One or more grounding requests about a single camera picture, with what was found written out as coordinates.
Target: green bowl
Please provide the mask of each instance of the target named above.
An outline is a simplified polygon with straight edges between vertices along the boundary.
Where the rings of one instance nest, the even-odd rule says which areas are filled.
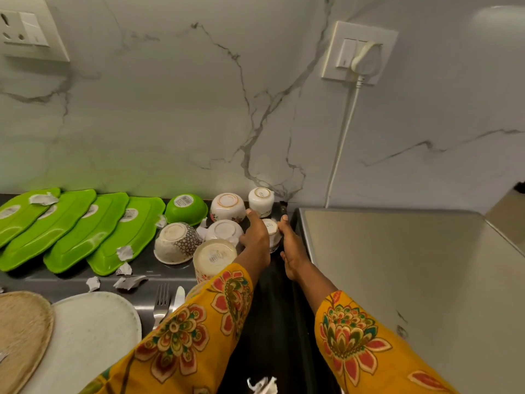
[[[168,224],[186,223],[199,225],[208,216],[208,206],[199,196],[193,193],[183,193],[171,199],[166,206]]]

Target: yellow floral sleeve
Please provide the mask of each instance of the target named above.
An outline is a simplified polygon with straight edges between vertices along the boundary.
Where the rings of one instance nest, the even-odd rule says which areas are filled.
[[[213,394],[237,345],[253,283],[230,264],[80,394]]]
[[[342,291],[325,298],[315,324],[319,350],[346,393],[456,393],[403,339]]]

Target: woven placemat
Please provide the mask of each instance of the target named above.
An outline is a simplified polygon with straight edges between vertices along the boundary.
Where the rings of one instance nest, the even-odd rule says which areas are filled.
[[[51,338],[53,308],[30,291],[0,294],[0,393],[16,394],[40,363]]]

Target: ceramic cup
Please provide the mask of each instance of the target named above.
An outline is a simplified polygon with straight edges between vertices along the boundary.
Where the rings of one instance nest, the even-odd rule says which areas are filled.
[[[213,221],[230,219],[240,224],[246,217],[246,208],[239,195],[228,192],[221,193],[213,199],[209,215]]]
[[[272,213],[274,201],[275,196],[273,191],[262,186],[252,189],[248,195],[250,208],[259,212],[261,218],[268,217]]]
[[[240,236],[243,234],[243,229],[235,221],[230,219],[221,219],[214,222],[206,231],[205,241],[211,239],[226,239],[231,242],[240,253],[243,251],[243,245],[239,242]]]
[[[224,239],[211,239],[201,244],[193,256],[197,282],[212,279],[237,257],[235,246]]]
[[[201,243],[201,237],[190,225],[168,224],[155,240],[153,253],[161,263],[180,264],[192,258]]]
[[[277,221],[271,218],[263,218],[263,223],[266,225],[268,234],[270,235],[270,253],[273,253],[279,247],[279,242],[281,241],[281,231],[277,226]]]

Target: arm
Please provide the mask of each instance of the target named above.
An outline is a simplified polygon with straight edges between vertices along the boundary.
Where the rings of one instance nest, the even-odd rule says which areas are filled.
[[[80,394],[212,394],[226,371],[270,263],[266,226],[249,212],[246,249]]]
[[[301,286],[316,315],[316,342],[345,392],[456,392],[394,332],[338,291],[308,259],[301,238],[283,216],[288,278]]]

